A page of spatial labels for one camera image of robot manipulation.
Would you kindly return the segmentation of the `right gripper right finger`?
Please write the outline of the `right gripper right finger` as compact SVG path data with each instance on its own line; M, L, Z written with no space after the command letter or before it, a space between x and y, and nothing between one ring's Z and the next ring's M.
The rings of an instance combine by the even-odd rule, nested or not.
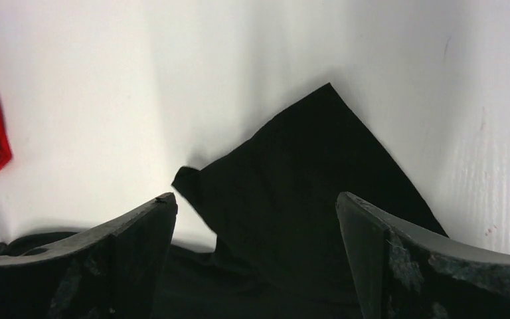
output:
M336 211L364 318L510 319L510 255L439 235L349 192Z

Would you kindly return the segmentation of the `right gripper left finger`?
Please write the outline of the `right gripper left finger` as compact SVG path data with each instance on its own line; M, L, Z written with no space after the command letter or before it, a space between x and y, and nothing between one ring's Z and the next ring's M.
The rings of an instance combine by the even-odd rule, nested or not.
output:
M0 318L149 318L176 216L164 193L79 233L0 243Z

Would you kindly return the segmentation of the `black t-shirt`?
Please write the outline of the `black t-shirt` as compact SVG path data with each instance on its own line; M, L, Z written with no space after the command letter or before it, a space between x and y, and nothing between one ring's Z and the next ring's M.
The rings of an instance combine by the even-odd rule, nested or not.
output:
M170 243L149 318L360 318L336 202L350 192L443 235L413 183L326 84L173 188L216 234Z

